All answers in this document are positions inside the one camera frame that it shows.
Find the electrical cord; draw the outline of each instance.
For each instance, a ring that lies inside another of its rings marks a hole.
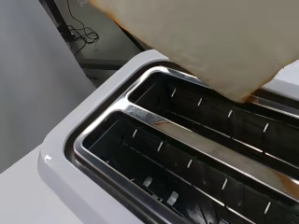
[[[75,18],[74,15],[73,15],[73,13],[72,13],[72,10],[71,10],[70,4],[69,4],[69,0],[66,0],[66,2],[67,2],[67,7],[68,7],[68,11],[69,11],[70,16],[75,21],[77,21],[78,23],[80,23],[80,25],[82,26],[82,28],[76,29],[74,26],[68,25],[68,29],[70,30],[70,32],[74,33],[74,35],[75,35],[75,41],[83,40],[83,42],[84,42],[84,45],[79,50],[77,50],[74,53],[74,55],[76,55],[82,49],[84,49],[86,45],[95,44],[95,46],[96,46],[96,43],[99,40],[99,35],[91,27],[85,26],[82,21],[80,21],[79,19]]]

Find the white countertop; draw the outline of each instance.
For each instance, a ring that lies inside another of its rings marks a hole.
[[[0,174],[0,223],[82,224],[37,171],[40,147]]]

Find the bread slice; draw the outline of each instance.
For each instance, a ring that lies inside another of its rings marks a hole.
[[[236,102],[299,56],[297,0],[90,0]]]

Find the toaster slot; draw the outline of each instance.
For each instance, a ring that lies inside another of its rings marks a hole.
[[[156,209],[149,201],[161,204],[183,223],[276,224],[275,209],[286,224],[297,218],[266,194],[216,168],[204,155],[193,156],[175,139],[122,112],[112,113],[82,145],[111,187],[118,186],[144,207],[151,204]]]
[[[297,119],[237,104],[184,79],[153,74],[129,100],[271,168],[299,178]]]

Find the floor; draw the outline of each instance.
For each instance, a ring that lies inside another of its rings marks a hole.
[[[70,15],[67,0],[55,0],[55,3],[67,24],[75,28],[81,28],[81,24],[75,21]],[[69,4],[74,17],[82,21],[85,26],[91,27],[100,37],[96,45],[87,45],[82,49],[77,54],[77,58],[128,61],[140,52],[117,24],[104,13],[92,7],[88,3],[88,0],[69,0]],[[83,44],[81,40],[73,43],[72,51],[76,52]],[[84,72],[88,77],[94,77],[91,78],[91,81],[96,87],[115,73],[115,71],[97,69],[84,69]]]

